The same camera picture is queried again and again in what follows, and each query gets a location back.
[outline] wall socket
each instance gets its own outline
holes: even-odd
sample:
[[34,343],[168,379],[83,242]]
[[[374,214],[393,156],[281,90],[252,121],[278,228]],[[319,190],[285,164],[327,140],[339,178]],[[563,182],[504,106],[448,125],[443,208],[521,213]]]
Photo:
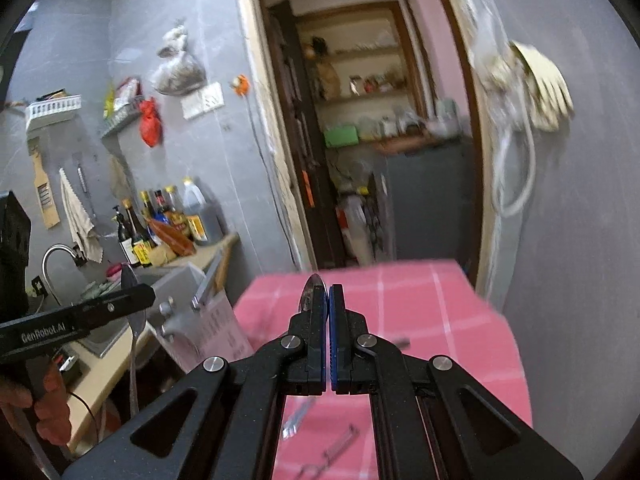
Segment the wall socket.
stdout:
[[182,98],[182,114],[189,120],[225,105],[222,85],[212,83]]

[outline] doorway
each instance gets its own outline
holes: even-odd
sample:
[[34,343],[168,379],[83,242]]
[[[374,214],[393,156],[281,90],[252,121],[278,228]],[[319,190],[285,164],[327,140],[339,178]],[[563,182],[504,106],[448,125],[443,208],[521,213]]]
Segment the doorway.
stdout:
[[[481,168],[466,95],[436,91],[408,0],[328,2],[260,0],[317,267],[452,258],[474,282]],[[436,110],[453,135],[431,133]]]

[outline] gray wall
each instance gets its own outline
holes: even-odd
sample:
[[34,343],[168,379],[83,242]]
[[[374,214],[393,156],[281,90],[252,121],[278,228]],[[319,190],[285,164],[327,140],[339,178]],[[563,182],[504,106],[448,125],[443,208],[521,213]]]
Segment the gray wall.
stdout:
[[504,313],[535,428],[594,478],[640,412],[640,50],[607,0],[495,0],[560,68],[570,133],[538,174]]
[[[32,100],[65,88],[71,94],[82,94],[82,110],[71,121],[39,130],[40,152],[61,219],[60,224],[50,230],[44,227],[33,187],[33,164],[27,153],[24,109],[7,109],[0,114],[0,189],[14,190],[32,222],[28,282],[40,274],[42,256],[49,246],[72,243],[60,198],[58,169],[65,168],[76,193],[84,200],[72,163],[73,152],[82,153],[82,164],[102,232],[106,234],[113,229],[107,153],[95,135],[110,80],[108,27],[111,0],[39,2],[33,30],[18,59],[7,99]],[[102,245],[106,250],[103,264],[88,263],[82,272],[64,253],[51,257],[50,276],[62,301],[76,300],[88,282],[103,279],[110,257],[120,260],[117,242],[108,240]]]
[[[222,84],[225,98],[225,107],[191,121],[183,118],[179,98],[156,94],[148,82],[161,62],[156,51],[162,36],[178,19],[188,28],[190,51],[204,65],[209,82]],[[186,175],[198,179],[219,206],[221,223],[241,237],[227,284],[232,301],[254,276],[294,270],[246,102],[229,86],[236,75],[250,77],[236,0],[113,0],[110,33],[114,81],[141,76],[145,94],[158,100],[164,127],[163,143],[153,149],[143,143],[137,125],[105,141],[122,153],[135,186],[157,189],[170,183],[181,186]],[[249,103],[268,161],[252,94]]]

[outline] red cloth bag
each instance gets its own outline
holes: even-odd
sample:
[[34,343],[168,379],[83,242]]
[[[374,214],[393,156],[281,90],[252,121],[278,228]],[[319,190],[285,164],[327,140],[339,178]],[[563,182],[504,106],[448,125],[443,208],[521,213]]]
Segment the red cloth bag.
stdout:
[[150,148],[160,142],[162,136],[162,123],[156,112],[156,100],[151,97],[140,103],[142,121],[140,121],[140,136]]

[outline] pink wall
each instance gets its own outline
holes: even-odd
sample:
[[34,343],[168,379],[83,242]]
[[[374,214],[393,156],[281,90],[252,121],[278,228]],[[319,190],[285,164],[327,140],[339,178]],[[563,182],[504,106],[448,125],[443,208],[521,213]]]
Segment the pink wall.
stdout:
[[469,115],[465,80],[449,19],[440,0],[409,0],[418,30],[429,56],[439,98],[456,100],[460,116]]

